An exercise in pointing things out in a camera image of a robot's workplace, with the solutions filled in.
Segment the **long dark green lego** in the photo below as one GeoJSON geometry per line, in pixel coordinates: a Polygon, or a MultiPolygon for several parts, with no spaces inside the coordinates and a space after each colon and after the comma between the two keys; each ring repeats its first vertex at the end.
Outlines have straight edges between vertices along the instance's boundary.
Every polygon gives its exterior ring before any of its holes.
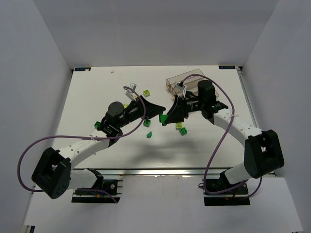
{"type": "Polygon", "coordinates": [[[168,115],[166,115],[166,114],[160,114],[159,115],[159,122],[161,123],[162,126],[166,126],[167,125],[165,123],[167,118],[168,118],[168,115]]]}

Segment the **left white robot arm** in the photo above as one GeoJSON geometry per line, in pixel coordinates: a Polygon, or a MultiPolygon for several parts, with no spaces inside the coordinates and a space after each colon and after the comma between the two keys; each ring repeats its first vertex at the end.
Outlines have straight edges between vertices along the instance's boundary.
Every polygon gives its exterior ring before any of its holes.
{"type": "Polygon", "coordinates": [[[122,127],[137,119],[150,120],[165,110],[164,106],[151,103],[143,96],[131,101],[127,107],[118,101],[111,103],[99,126],[89,136],[78,137],[76,143],[61,149],[45,149],[32,174],[32,181],[51,199],[60,197],[70,189],[109,195],[101,173],[94,168],[75,170],[75,167],[116,144],[125,136],[122,127]]]}

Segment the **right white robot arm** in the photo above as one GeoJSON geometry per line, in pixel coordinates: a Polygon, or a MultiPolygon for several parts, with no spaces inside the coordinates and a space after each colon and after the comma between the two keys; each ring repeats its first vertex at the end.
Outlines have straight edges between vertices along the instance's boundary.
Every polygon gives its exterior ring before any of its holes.
{"type": "Polygon", "coordinates": [[[217,100],[215,87],[210,80],[197,84],[198,94],[186,90],[183,81],[175,87],[182,90],[181,96],[175,96],[174,103],[167,114],[161,114],[159,120],[163,126],[181,123],[191,112],[201,112],[204,119],[225,130],[221,141],[230,134],[244,147],[243,162],[222,172],[214,187],[203,185],[209,195],[230,192],[249,179],[258,179],[284,166],[284,158],[278,135],[273,130],[264,131],[252,126],[235,114],[233,106],[228,107],[217,100]]]}

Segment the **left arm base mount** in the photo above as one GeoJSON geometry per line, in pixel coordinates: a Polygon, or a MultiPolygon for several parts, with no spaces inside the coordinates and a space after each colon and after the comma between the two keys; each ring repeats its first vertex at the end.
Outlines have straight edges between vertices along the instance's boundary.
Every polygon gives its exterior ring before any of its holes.
{"type": "Polygon", "coordinates": [[[121,199],[123,179],[93,168],[73,170],[69,190],[72,203],[117,204],[121,199]]]}

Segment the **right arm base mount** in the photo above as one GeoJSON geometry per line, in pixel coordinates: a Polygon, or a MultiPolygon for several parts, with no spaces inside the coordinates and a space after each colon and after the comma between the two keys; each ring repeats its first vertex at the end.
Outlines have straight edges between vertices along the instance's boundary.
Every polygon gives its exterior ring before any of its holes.
{"type": "Polygon", "coordinates": [[[213,179],[209,176],[198,188],[203,190],[205,206],[249,206],[250,198],[246,182],[230,184],[225,179],[225,172],[220,177],[213,179]]]}

